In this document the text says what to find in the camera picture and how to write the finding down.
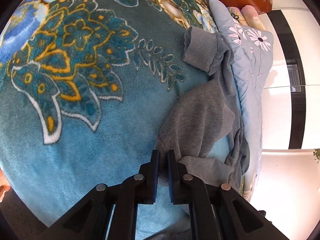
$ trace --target black stripe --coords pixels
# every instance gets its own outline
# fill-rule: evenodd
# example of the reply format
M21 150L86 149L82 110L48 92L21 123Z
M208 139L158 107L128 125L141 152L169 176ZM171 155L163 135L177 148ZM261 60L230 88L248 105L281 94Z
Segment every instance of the black stripe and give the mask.
M306 80L297 43L281 10L268 13L287 62L291 85L291 134L289 149L301 149L306 124Z

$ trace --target floral patterned blanket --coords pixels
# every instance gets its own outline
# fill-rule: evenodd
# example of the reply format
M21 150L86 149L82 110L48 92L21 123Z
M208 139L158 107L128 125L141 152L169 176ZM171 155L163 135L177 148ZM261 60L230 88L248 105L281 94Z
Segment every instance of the floral patterned blanket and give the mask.
M0 35L0 166L47 226L98 183L149 161L176 100L208 78L182 59L208 0L23 0ZM167 188L136 238L181 220Z

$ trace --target metal pin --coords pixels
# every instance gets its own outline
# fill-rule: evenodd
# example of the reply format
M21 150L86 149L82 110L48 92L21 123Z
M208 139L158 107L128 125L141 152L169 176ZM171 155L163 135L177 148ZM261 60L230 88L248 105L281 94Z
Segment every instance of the metal pin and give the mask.
M97 191L104 191L105 189L106 189L106 185L104 185L104 184L98 184L96 186Z
M143 180L143 179L144 179L144 176L143 176L142 174L136 174L136 175L133 176L133 178L134 178L135 180Z
M193 179L193 176L191 174L184 174L183 175L183 179L184 180L192 180Z
M224 191L228 191L228 190L231 190L231 186L227 183L223 183L221 185L221 188L224 190Z

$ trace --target bed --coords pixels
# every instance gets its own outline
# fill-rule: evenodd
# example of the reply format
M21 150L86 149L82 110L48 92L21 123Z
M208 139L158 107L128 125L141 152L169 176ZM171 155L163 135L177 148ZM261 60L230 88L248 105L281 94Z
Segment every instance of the bed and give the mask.
M237 190L249 200L260 169L271 33L240 27L218 0L20 4L0 35L0 167L45 225L96 184L134 175L148 162L177 99L208 82L181 60L191 25L219 29L232 44L234 87L250 147L244 188ZM229 152L223 137L207 158L224 162ZM188 215L171 205L168 187L159 185L157 194L155 205L139 207L137 239L178 221L185 222L179 230L188 226Z

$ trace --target green plant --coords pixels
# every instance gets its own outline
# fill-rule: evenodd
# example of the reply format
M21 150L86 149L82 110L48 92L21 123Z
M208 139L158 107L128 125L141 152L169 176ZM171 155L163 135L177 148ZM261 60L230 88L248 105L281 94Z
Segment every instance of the green plant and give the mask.
M320 162L320 149L315 149L313 152L313 155L316 157L315 160L318 160L318 163Z

